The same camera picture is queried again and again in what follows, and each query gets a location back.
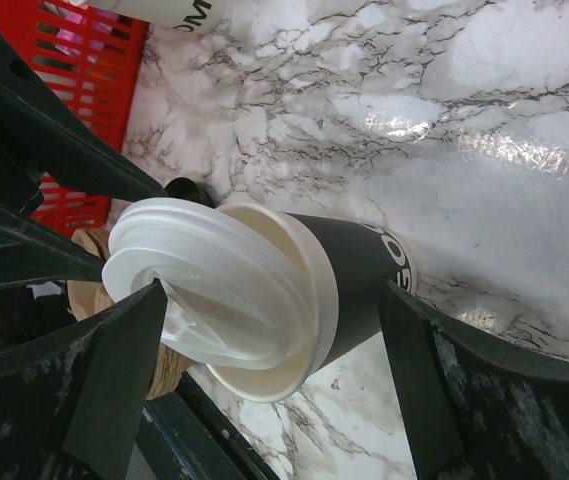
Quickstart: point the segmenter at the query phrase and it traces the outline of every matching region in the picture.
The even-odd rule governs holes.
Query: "red basket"
[[[73,17],[79,23],[69,20]],[[63,0],[0,1],[0,33],[93,133],[118,151],[147,28],[145,22]],[[49,176],[42,178],[41,189],[44,202],[33,217],[63,235],[106,221],[109,198],[61,188]]]

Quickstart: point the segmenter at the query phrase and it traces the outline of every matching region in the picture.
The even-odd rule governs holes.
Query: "black paper cup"
[[[310,375],[380,331],[384,279],[411,293],[417,286],[410,253],[387,229],[278,213],[257,204],[226,204],[219,210],[264,236],[306,273],[300,287],[313,305],[306,319],[313,335],[280,365],[267,370],[209,365],[241,397],[274,402],[290,396]]]

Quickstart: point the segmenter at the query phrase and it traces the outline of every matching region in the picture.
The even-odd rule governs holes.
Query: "white marble countertop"
[[[212,35],[151,29],[125,154],[389,226],[421,298],[569,358],[569,1],[231,0]],[[276,405],[194,375],[281,478],[415,475],[379,335]]]

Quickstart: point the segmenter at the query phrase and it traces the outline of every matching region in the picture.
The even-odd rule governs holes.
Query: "white plastic lid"
[[[261,235],[210,208],[171,198],[127,208],[102,272],[115,301],[162,281],[162,342],[209,365],[263,370],[313,335],[308,279]]]

